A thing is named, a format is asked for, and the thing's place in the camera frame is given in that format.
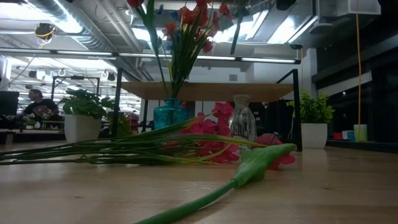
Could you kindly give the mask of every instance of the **ceiling duct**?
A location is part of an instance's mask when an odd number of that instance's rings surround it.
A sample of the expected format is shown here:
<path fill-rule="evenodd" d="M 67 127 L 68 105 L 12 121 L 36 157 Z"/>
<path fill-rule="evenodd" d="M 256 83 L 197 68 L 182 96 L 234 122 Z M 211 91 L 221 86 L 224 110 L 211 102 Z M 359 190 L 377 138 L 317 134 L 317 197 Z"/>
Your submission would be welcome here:
<path fill-rule="evenodd" d="M 64 0 L 24 0 L 28 5 L 44 13 L 59 29 L 73 36 L 77 42 L 90 51 L 115 52 L 117 49 L 95 26 L 91 19 L 74 4 Z M 133 69 L 123 58 L 108 61 L 116 67 L 125 68 L 130 73 L 124 73 L 129 81 L 140 81 L 141 75 Z"/>

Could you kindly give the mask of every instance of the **clear glass vase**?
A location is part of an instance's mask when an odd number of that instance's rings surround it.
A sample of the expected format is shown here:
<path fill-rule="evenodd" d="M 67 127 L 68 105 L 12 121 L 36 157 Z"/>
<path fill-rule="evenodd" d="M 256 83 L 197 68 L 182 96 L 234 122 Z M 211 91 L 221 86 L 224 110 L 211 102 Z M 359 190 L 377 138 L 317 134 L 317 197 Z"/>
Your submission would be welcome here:
<path fill-rule="evenodd" d="M 249 141 L 257 137 L 256 119 L 249 109 L 249 95 L 235 95 L 235 108 L 229 121 L 232 136 L 239 136 Z"/>
<path fill-rule="evenodd" d="M 165 128 L 189 119 L 189 111 L 180 106 L 179 99 L 167 98 L 164 102 L 166 105 L 154 110 L 155 129 Z"/>

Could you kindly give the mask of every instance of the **desk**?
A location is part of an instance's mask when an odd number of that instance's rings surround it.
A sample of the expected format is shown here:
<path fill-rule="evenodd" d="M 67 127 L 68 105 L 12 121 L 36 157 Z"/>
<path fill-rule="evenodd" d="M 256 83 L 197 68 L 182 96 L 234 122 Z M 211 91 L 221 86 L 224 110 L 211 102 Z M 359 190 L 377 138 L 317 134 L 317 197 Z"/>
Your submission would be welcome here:
<path fill-rule="evenodd" d="M 15 144 L 7 150 L 39 146 Z M 179 223 L 397 221 L 397 154 L 327 147 L 296 156 L 284 171 L 267 171 L 266 181 L 231 191 Z M 4 166 L 1 223 L 134 223 L 211 192 L 235 167 Z"/>

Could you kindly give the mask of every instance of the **wooden shelf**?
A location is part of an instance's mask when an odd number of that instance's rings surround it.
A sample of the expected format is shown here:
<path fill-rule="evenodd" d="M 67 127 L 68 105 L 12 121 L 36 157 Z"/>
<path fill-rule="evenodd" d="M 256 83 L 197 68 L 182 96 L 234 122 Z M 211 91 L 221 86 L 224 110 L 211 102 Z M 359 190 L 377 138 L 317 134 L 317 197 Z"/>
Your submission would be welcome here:
<path fill-rule="evenodd" d="M 145 100 L 167 96 L 160 82 L 123 82 L 122 88 Z M 251 102 L 273 102 L 293 91 L 293 84 L 184 83 L 178 99 L 183 101 L 233 101 L 234 95 L 250 95 Z"/>

